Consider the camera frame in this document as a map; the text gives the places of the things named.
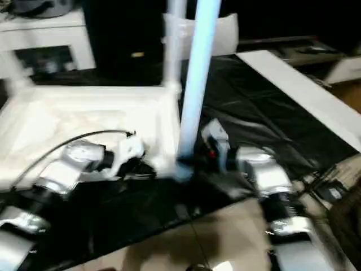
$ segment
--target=white foam box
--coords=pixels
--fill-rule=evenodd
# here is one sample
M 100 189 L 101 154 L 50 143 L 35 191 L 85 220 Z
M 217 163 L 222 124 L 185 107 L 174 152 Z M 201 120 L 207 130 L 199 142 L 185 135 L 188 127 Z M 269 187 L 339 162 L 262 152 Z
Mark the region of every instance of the white foam box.
M 179 137 L 178 95 L 157 87 L 31 86 L 9 99 L 0 114 L 0 189 L 55 145 L 82 133 L 125 129 L 141 136 L 145 161 L 159 177 L 173 175 Z M 108 148 L 119 134 L 87 138 Z M 31 184 L 54 153 L 21 182 Z

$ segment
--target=wire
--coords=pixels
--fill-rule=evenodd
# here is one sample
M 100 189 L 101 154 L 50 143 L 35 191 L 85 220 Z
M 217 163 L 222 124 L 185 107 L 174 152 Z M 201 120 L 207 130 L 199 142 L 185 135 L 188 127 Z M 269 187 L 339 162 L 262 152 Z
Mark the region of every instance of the wire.
M 28 166 L 26 168 L 26 170 L 24 170 L 22 172 L 22 174 L 12 183 L 11 185 L 11 190 L 15 191 L 17 185 L 23 180 L 23 178 L 34 168 L 36 167 L 41 161 L 43 161 L 45 158 L 47 158 L 51 153 L 53 153 L 54 151 L 56 151 L 57 149 L 75 141 L 81 138 L 85 138 L 85 137 L 89 137 L 89 136 L 93 136 L 95 134 L 106 134 L 106 133 L 122 133 L 122 134 L 126 134 L 127 137 L 130 135 L 133 135 L 135 133 L 131 133 L 125 130 L 100 130 L 100 131 L 94 131 L 94 132 L 90 132 L 90 133 L 85 133 L 85 134 L 81 134 L 78 135 L 76 137 L 72 137 L 58 145 L 56 145 L 54 148 L 52 148 L 51 150 L 47 151 L 45 154 L 43 154 L 40 158 L 38 158 L 36 161 L 34 161 L 30 166 Z

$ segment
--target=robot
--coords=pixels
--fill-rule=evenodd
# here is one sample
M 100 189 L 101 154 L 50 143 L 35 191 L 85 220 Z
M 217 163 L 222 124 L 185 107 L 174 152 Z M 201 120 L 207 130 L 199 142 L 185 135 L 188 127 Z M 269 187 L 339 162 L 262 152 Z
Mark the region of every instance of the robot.
M 221 173 L 245 174 L 254 188 L 273 246 L 272 270 L 334 270 L 272 151 L 255 146 L 231 148 L 218 120 L 203 129 L 202 137 L 213 168 Z M 0 270 L 27 269 L 39 240 L 51 230 L 54 218 L 80 182 L 114 181 L 123 165 L 130 159 L 141 159 L 144 153 L 142 140 L 135 134 L 128 134 L 114 151 L 85 140 L 68 143 L 60 158 L 48 164 L 30 190 L 16 193 L 1 210 Z

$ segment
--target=blue pole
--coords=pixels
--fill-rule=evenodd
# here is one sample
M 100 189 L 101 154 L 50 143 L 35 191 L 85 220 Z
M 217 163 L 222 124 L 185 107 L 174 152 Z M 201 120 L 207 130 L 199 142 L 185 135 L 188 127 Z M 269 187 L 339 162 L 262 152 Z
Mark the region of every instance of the blue pole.
M 221 0 L 199 0 L 184 95 L 178 157 L 193 154 Z

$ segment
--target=floor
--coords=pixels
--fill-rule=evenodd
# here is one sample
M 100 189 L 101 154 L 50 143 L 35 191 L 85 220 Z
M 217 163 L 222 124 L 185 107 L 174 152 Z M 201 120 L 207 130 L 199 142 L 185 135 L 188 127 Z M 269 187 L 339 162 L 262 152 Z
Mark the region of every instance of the floor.
M 228 261 L 233 270 L 268 271 L 264 229 L 258 203 L 249 199 L 70 270 L 185 271 Z

